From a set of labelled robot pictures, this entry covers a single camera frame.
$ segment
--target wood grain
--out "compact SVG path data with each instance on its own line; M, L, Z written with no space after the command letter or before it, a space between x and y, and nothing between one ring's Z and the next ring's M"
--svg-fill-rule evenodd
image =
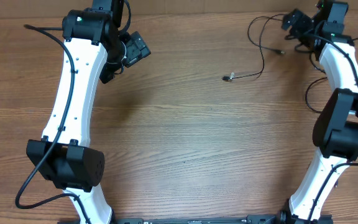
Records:
M267 26L266 68L257 80L221 81L260 70L259 49L246 37L255 17L270 13L134 16L152 55L98 86L91 147L106 155L102 186L119 218L242 217L276 213L299 186L313 157L318 115L303 101L323 74L280 24ZM346 17L358 36L358 11ZM0 223L56 223L77 214L66 199L19 210L14 197L33 169L28 139L39 139L55 100L62 50L23 24L59 26L61 19L0 20ZM257 38L261 23L252 29ZM322 108L328 83L310 91ZM22 197L34 203L59 194L37 174ZM358 167L350 168L323 213L358 223Z

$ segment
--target white body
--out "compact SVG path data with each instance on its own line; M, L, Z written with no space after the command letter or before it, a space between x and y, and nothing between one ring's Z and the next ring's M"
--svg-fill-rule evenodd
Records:
M349 54L357 70L358 64L355 58L355 48L349 44L335 43L343 51ZM354 75L349 64L349 61L331 44L326 44L320 56L320 64L324 67L331 90L336 88L348 88L354 93L358 93L358 87L354 80ZM346 159L331 156L326 159L322 156L319 149L314 154L313 161L306 173L298 190L290 198L290 210L292 215L297 215L299 218L307 220L310 209L313 206L313 201L316 198L323 182L332 169L332 166L346 162ZM331 189L338 180L339 176L345 171L348 166L342 166L331 176L329 182L321 194L317 206L314 209L312 220L320 218L321 208L327 199Z
M75 74L74 92L65 122L66 128L58 143L68 144L71 139L76 139L79 146L89 147L93 100L101 70L107 60L107 52L102 44L95 46L91 44L90 40L85 39L73 38L71 42L65 42L65 45L73 57L78 73ZM65 53L55 106L48 125L42 133L42 136L48 136L49 141L55 138L57 128L62 120L70 89L70 80L71 66Z
M69 144L71 139L78 140L79 146L90 146L90 119L92 114L93 100L98 86L98 80L102 68L107 60L107 52L102 44L92 45L90 40L73 38L71 42L65 42L74 60L75 74L74 92L71 99L70 109L68 110L65 130L62 132L58 142ZM62 120L63 112L66 106L68 92L71 81L71 65L68 56L65 53L63 60L62 77L60 79L59 89L57 91L55 106L49 122L44 129L42 136L48 136L52 141ZM93 187L90 193L80 189L64 190L65 193L74 193L80 196L81 202L92 224L110 223L112 209L104 199L100 184ZM74 206L80 215L81 224L85 224L85 218L77 202Z
M86 193L81 189L67 188L63 192L73 193L80 197L82 204L84 205L85 212L92 224L109 224L112 216L112 209L104 199L102 187L97 185L92 188L90 193ZM81 208L73 197L70 197L75 209L77 210L81 224L85 224L85 218L82 214Z

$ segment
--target wooden table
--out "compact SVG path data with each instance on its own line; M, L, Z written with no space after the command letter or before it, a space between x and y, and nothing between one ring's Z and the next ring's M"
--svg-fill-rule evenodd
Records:
M261 68L246 27L271 13L134 16L152 55L98 86L91 147L103 151L101 182L119 218L243 217L276 213L295 192L313 157L318 117L305 105L306 87L323 74L308 55L284 41L280 23L267 26L266 68L257 80L221 80ZM68 198L19 210L14 197L33 169L28 139L40 139L55 101L62 49L23 24L59 26L57 19L0 20L0 223L56 223L77 214ZM358 11L346 17L358 37ZM252 29L257 39L262 22ZM310 92L322 108L327 82ZM29 204L59 194L37 174L22 197ZM358 223L358 167L346 171L323 213Z

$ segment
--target black and white device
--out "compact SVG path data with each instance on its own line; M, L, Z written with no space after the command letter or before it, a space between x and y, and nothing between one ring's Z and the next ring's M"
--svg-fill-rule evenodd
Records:
M355 48L351 37L342 34L347 3L320 1L317 5L319 12L314 17L295 9L283 20L283 29L291 27L289 37L298 39L314 52L333 91L314 126L313 143L317 148L299 189L278 215L196 221L116 220L113 209L104 198L100 186L104 155L89 148L90 117L98 79L107 83L117 70L123 66L130 67L150 54L139 33L129 35L126 30L118 31L123 4L122 0L94 0L92 8L70 11L64 18L64 45L72 56L64 56L55 107L42 133L42 140L30 140L27 145L27 155L39 167L42 176L51 180L56 188L64 191L64 196L73 201L80 216L75 223L333 223L331 216L320 215L324 201L339 176L358 157L358 123L347 120L349 114L358 117ZM73 74L75 82L71 91L69 86L73 80L70 76ZM71 97L71 104L66 111L68 97ZM31 208L19 205L19 199L16 199L19 208Z

